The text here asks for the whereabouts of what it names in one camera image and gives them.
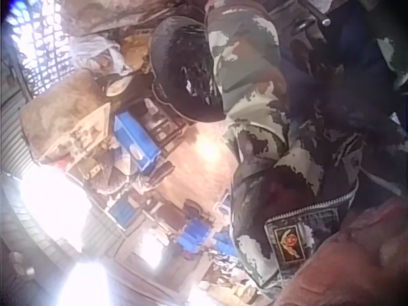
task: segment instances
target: fabric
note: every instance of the fabric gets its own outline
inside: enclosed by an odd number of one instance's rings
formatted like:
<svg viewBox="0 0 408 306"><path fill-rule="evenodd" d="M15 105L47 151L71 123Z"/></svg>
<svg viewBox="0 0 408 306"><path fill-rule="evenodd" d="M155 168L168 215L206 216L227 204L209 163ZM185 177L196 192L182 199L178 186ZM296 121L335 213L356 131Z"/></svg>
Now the fabric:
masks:
<svg viewBox="0 0 408 306"><path fill-rule="evenodd" d="M363 152L370 149L366 134L353 125L326 120L320 99L305 120L289 116L279 38L262 6L223 0L211 1L207 10L226 139L239 161L231 234L247 273L267 290L285 285L338 231L358 188ZM406 156L406 135L388 121L384 126L394 137L380 137L380 150Z"/></svg>

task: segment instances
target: metal sheet wall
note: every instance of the metal sheet wall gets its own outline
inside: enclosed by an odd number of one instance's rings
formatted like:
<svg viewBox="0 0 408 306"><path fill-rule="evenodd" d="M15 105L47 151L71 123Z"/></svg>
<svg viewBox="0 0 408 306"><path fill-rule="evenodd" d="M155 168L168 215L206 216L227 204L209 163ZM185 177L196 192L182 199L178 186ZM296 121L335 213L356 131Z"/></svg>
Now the metal sheet wall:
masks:
<svg viewBox="0 0 408 306"><path fill-rule="evenodd" d="M1 172L22 178L34 164L22 137L19 110L27 100L6 50L1 50Z"/></svg>

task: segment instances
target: patch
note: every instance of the patch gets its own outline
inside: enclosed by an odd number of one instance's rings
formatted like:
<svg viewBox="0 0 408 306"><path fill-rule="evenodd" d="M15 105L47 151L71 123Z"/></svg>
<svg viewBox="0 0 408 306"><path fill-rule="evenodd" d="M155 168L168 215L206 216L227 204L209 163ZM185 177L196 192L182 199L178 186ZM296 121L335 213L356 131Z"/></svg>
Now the patch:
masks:
<svg viewBox="0 0 408 306"><path fill-rule="evenodd" d="M286 263L305 260L305 252L296 225L275 229L280 254Z"/></svg>

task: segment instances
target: black helmet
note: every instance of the black helmet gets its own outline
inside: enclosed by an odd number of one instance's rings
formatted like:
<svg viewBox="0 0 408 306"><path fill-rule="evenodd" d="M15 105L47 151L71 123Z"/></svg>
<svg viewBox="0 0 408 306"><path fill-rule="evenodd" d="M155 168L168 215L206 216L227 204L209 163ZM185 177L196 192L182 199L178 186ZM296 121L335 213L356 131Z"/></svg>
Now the black helmet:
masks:
<svg viewBox="0 0 408 306"><path fill-rule="evenodd" d="M225 119L202 23L187 17L161 22L152 36L150 61L153 92L160 102L194 121Z"/></svg>

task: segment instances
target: camouflage sleeve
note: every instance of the camouflage sleeve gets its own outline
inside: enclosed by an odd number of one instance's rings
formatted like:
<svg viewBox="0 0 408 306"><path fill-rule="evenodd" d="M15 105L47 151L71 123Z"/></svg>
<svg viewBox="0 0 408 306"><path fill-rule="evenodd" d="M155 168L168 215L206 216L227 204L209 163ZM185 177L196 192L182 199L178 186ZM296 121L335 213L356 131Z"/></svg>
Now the camouflage sleeve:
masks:
<svg viewBox="0 0 408 306"><path fill-rule="evenodd" d="M288 150L288 121L275 27L252 1L221 3L208 12L207 33L228 144L241 162L254 156L276 162Z"/></svg>

